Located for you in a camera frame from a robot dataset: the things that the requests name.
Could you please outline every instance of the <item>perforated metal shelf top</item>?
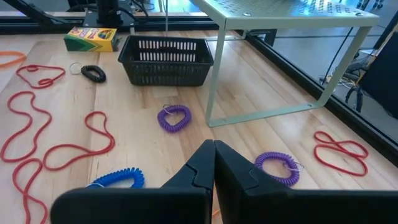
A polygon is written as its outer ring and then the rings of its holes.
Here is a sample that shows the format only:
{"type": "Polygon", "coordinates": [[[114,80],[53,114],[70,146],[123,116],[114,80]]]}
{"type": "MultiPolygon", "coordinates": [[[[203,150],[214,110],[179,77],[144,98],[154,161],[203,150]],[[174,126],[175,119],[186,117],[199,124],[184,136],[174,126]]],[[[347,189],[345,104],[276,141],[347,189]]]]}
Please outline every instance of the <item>perforated metal shelf top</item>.
{"type": "Polygon", "coordinates": [[[332,0],[193,0],[226,29],[375,26],[378,17],[332,0]]]}

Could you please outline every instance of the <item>wooden tabletop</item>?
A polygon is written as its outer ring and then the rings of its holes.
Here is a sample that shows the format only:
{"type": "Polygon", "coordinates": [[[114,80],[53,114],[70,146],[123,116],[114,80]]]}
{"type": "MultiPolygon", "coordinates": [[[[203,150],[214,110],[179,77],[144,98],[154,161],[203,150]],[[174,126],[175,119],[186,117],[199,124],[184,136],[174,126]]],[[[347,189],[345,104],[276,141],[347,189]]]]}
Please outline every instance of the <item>wooden tabletop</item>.
{"type": "MultiPolygon", "coordinates": [[[[164,35],[162,32],[143,34],[164,35]]],[[[169,32],[169,35],[205,37],[216,35],[216,31],[169,32]]],[[[97,177],[127,167],[143,170],[145,187],[160,187],[206,139],[224,141],[249,161],[254,161],[259,154],[267,151],[291,155],[305,166],[299,182],[293,186],[295,189],[398,188],[397,168],[325,108],[209,128],[205,123],[204,110],[210,78],[206,79],[203,86],[195,88],[134,86],[117,61],[119,52],[67,52],[62,37],[63,35],[0,36],[1,50],[16,50],[27,54],[24,63],[0,68],[0,142],[4,143],[28,122],[26,117],[8,110],[7,100],[19,91],[30,90],[36,94],[34,104],[49,111],[53,117],[51,124],[39,136],[37,151],[31,157],[42,159],[50,147],[63,143],[73,143],[92,150],[104,148],[109,140],[84,125],[84,118],[91,111],[106,113],[107,127],[116,140],[116,146],[109,153],[79,160],[61,171],[42,170],[29,192],[48,207],[65,191],[84,187],[97,177]],[[107,74],[107,82],[95,84],[82,75],[71,75],[68,68],[73,62],[99,65],[107,74]],[[59,66],[65,68],[67,73],[51,87],[32,90],[16,76],[20,66],[29,64],[59,66]],[[183,104],[192,111],[192,122],[179,133],[169,134],[157,123],[157,113],[166,104],[183,104]],[[313,134],[318,130],[330,133],[336,140],[352,139],[363,144],[370,153],[364,160],[369,173],[365,177],[355,177],[315,160],[313,148],[317,142],[313,134]]],[[[209,45],[214,53],[216,42],[209,42],[209,45]]],[[[0,63],[5,61],[6,58],[0,58],[0,63]]],[[[23,75],[35,83],[38,79],[53,77],[56,73],[24,72],[23,75]]],[[[28,96],[22,96],[12,103],[13,108],[32,115],[33,125],[11,142],[6,152],[8,158],[19,157],[30,151],[34,133],[48,119],[46,115],[34,111],[29,100],[28,96]]],[[[247,42],[226,42],[214,117],[269,110],[308,101],[315,100],[247,42]]],[[[169,121],[176,122],[180,118],[181,115],[171,116],[169,121]]],[[[101,116],[95,116],[90,123],[103,129],[101,116]]],[[[76,149],[63,148],[49,157],[49,165],[60,166],[80,154],[82,152],[76,149]]],[[[320,155],[345,169],[362,171],[358,162],[350,157],[326,150],[321,151],[320,155]]],[[[12,172],[17,165],[18,162],[0,162],[2,223],[24,223],[25,220],[22,195],[12,184],[12,172]]],[[[25,166],[17,177],[19,185],[25,186],[36,168],[36,164],[25,166]]],[[[289,171],[281,162],[269,161],[264,168],[274,175],[289,176],[289,171]]],[[[29,207],[31,223],[39,223],[42,208],[32,202],[29,202],[29,207]]],[[[220,215],[216,215],[214,221],[221,223],[220,215]]]]}

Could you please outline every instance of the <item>crayola box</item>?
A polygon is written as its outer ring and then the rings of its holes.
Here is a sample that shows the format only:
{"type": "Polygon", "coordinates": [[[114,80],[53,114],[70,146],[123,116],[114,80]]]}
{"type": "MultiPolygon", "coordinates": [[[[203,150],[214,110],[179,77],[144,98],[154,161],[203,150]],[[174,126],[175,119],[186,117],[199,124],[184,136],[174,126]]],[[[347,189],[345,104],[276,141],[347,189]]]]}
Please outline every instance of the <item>crayola box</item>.
{"type": "Polygon", "coordinates": [[[114,52],[118,50],[119,42],[116,30],[74,27],[63,39],[68,51],[114,52]]]}

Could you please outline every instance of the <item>black coiled keychain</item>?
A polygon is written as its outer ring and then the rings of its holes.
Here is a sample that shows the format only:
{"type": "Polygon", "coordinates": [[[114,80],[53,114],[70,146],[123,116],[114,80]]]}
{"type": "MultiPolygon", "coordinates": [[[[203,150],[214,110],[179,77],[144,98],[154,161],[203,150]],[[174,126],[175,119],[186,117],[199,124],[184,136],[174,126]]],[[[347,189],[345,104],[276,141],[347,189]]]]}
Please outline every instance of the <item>black coiled keychain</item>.
{"type": "MultiPolygon", "coordinates": [[[[70,71],[70,67],[76,63],[78,63],[78,62],[75,62],[69,66],[69,71],[70,71]]],[[[104,83],[106,81],[105,72],[96,65],[85,65],[80,69],[79,73],[72,73],[72,71],[71,71],[72,75],[78,75],[80,73],[82,73],[86,78],[88,78],[89,80],[91,80],[95,83],[104,83]]]]}

